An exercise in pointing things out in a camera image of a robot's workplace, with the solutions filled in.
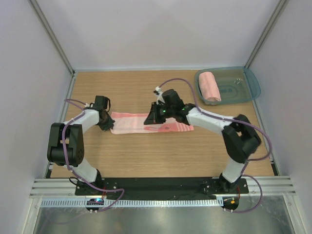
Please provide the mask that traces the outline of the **small pink cloth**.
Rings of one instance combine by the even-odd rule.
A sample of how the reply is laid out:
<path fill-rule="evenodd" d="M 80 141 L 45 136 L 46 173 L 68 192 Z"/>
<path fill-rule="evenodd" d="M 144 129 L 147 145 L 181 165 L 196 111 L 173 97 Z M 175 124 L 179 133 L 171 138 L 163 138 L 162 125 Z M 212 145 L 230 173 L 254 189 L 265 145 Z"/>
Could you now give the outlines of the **small pink cloth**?
<path fill-rule="evenodd" d="M 150 134 L 167 132 L 190 132 L 194 130 L 192 125 L 177 122 L 174 118 L 166 119 L 162 124 L 144 125 L 148 113 L 130 114 L 112 112 L 111 118 L 115 121 L 111 133 L 122 134 Z"/>

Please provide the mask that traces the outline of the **large pink towel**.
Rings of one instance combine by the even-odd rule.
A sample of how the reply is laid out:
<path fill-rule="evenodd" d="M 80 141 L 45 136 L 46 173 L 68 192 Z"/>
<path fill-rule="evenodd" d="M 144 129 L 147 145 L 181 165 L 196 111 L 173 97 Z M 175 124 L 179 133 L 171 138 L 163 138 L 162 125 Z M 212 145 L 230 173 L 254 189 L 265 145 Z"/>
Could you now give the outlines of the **large pink towel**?
<path fill-rule="evenodd" d="M 221 101 L 219 88 L 212 72 L 200 73 L 198 81 L 204 100 L 217 102 Z"/>

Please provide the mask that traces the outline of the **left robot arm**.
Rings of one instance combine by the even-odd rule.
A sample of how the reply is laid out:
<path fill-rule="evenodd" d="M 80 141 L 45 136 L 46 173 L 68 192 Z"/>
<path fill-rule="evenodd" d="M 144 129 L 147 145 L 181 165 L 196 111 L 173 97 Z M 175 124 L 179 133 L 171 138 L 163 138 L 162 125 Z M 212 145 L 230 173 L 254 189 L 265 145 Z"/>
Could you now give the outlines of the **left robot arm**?
<path fill-rule="evenodd" d="M 115 121 L 109 115 L 111 101 L 108 97 L 96 96 L 95 101 L 89 104 L 74 99 L 66 99 L 65 102 L 78 107 L 81 113 L 69 121 L 51 125 L 47 159 L 65 167 L 86 185 L 91 194 L 98 195 L 103 190 L 103 181 L 99 170 L 91 166 L 84 156 L 83 135 L 93 126 L 102 131 L 113 129 Z"/>

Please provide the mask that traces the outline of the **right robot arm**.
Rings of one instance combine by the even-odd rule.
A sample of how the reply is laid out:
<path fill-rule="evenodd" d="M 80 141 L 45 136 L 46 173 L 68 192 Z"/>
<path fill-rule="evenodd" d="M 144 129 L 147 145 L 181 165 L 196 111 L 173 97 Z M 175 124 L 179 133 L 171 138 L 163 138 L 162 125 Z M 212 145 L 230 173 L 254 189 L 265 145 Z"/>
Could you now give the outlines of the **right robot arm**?
<path fill-rule="evenodd" d="M 219 176 L 219 186 L 225 193 L 235 190 L 249 156 L 254 154 L 261 144 L 261 139 L 250 126 L 248 118 L 244 115 L 223 117 L 205 111 L 195 104 L 185 104 L 173 89 L 163 92 L 157 87 L 154 94 L 157 101 L 152 102 L 144 125 L 163 124 L 166 120 L 174 118 L 178 123 L 220 134 L 230 159 Z"/>

